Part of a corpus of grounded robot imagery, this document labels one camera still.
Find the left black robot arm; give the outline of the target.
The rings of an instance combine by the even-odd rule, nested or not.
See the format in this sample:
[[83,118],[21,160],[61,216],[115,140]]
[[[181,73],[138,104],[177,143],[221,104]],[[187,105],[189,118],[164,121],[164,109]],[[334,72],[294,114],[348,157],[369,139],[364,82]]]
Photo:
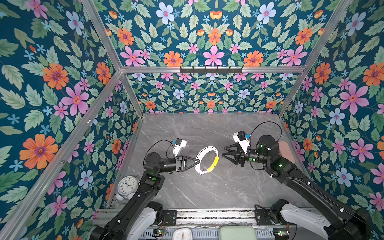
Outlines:
[[185,172],[199,163],[200,160],[187,156],[164,159],[158,153],[148,154],[145,158],[145,171],[134,195],[105,226],[96,226],[89,239],[139,239],[149,226],[163,218],[162,204],[153,201],[165,181],[161,173]]

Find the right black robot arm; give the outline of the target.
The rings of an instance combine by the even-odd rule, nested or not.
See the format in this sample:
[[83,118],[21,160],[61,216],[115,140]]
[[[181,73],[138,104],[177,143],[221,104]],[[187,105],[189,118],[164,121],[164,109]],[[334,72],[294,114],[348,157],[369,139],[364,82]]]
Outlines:
[[293,162],[280,153],[280,143],[271,135],[259,138],[255,148],[251,137],[241,131],[234,134],[235,143],[226,146],[222,156],[235,165],[246,162],[263,165],[262,170],[279,183],[294,190],[318,213],[303,210],[280,199],[270,207],[274,224],[282,221],[299,225],[325,240],[368,240],[371,238],[371,218],[362,209],[354,211],[311,181]]

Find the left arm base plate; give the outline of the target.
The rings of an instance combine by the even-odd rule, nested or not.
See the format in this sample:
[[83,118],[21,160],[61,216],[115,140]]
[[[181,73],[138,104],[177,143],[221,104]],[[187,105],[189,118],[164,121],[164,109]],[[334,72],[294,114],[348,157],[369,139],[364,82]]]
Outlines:
[[177,222],[178,211],[176,210],[163,210],[157,212],[156,221],[154,226],[171,226],[174,227]]

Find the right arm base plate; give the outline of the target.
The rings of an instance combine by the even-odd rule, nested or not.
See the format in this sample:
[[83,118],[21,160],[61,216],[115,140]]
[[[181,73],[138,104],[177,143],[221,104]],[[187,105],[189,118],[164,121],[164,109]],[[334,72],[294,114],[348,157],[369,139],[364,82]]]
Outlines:
[[296,224],[286,222],[283,217],[274,217],[269,209],[254,209],[255,220],[258,226],[296,226]]

